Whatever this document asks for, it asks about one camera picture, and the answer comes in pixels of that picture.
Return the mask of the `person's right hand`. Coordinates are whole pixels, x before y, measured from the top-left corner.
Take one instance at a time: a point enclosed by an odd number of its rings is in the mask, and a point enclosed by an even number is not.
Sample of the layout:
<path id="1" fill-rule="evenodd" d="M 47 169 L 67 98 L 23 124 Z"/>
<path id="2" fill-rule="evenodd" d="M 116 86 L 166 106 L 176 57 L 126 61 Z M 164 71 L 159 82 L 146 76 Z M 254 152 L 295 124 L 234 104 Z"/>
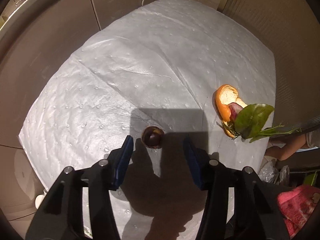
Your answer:
<path id="1" fill-rule="evenodd" d="M 294 135 L 285 139 L 270 139 L 271 147 L 269 147 L 265 156 L 276 158 L 279 161 L 284 161 L 291 157 L 301 148 L 309 148 L 306 143 L 306 134 Z"/>

